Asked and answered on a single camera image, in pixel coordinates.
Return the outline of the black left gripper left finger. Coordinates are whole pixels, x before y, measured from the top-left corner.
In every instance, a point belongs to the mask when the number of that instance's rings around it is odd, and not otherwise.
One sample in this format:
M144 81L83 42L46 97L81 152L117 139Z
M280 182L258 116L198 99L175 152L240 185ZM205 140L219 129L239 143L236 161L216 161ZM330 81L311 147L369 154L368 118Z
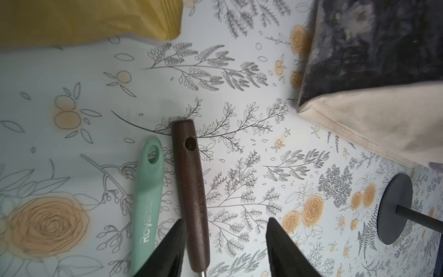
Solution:
M186 225L176 221L134 277L180 277L186 245Z

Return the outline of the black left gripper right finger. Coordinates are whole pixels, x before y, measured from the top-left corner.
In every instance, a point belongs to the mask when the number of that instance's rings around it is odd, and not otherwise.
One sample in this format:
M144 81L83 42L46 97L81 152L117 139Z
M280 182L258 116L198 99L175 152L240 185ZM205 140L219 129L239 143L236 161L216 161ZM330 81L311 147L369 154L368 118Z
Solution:
M272 277L320 277L275 218L269 218L265 237Z

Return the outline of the mint handle cream spatula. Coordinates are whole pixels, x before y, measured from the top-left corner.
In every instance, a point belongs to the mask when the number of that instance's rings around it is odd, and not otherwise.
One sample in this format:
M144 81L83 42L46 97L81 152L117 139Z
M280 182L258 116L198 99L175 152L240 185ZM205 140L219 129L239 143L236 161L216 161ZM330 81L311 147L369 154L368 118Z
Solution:
M132 227L132 277L141 270L155 249L163 175L162 144L158 138L150 137L141 149L137 164Z

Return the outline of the dark brown handle utensil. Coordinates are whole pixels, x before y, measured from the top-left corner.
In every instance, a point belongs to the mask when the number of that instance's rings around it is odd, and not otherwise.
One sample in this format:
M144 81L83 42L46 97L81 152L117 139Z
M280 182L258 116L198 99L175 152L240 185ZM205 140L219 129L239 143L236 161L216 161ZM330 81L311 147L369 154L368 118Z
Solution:
M211 261L207 202L193 120L174 121L171 136L181 214L186 224L189 263L198 276L206 277Z

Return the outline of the grey utensil rack stand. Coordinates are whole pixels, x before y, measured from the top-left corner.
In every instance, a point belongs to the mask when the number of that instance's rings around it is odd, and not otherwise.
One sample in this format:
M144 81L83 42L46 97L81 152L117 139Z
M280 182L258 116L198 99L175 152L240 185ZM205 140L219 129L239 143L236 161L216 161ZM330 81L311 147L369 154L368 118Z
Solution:
M410 177L403 173L394 176L383 193L377 215L377 234L385 245L393 244L400 237L408 220L443 232L442 221L411 209L412 199Z

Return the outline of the beige canvas tote bag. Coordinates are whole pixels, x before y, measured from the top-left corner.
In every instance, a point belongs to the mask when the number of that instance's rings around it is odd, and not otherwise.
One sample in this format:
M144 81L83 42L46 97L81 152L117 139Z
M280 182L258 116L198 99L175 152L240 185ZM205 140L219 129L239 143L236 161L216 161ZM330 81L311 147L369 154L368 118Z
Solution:
M298 114L408 168L443 169L443 3L317 1Z

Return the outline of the yellow green chips bag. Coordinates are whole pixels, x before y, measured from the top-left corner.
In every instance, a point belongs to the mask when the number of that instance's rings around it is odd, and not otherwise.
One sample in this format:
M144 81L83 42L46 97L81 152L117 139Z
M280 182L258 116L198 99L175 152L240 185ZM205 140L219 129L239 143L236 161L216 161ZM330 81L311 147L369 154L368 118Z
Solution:
M76 45L133 33L173 40L182 1L1 1L1 46Z

